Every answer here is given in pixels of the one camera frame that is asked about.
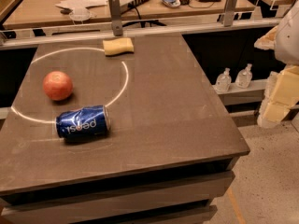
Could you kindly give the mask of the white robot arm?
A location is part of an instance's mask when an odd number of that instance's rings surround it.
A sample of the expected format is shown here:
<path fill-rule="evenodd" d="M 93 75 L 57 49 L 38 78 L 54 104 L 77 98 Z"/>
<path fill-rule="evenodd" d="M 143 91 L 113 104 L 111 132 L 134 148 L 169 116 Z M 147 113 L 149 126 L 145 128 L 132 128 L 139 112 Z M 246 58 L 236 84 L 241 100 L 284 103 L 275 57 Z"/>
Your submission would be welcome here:
<path fill-rule="evenodd" d="M 270 73 L 257 119 L 260 127 L 273 128 L 299 102 L 299 1 L 254 47 L 272 49 L 275 58 L 286 64 L 279 73 Z"/>

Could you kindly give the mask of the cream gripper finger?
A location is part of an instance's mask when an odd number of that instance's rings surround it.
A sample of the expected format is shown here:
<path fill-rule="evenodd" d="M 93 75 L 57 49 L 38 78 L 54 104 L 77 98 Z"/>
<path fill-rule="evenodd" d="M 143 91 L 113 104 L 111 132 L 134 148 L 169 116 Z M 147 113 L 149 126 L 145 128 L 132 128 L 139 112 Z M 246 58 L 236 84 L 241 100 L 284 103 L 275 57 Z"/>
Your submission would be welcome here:
<path fill-rule="evenodd" d="M 275 46 L 276 34 L 278 27 L 273 27 L 269 32 L 267 32 L 262 37 L 258 38 L 254 43 L 254 47 L 257 49 L 269 50 L 273 49 Z"/>
<path fill-rule="evenodd" d="M 274 128 L 299 102 L 299 67 L 287 65 L 279 73 L 271 72 L 266 80 L 264 98 L 257 123 L 262 128 Z"/>

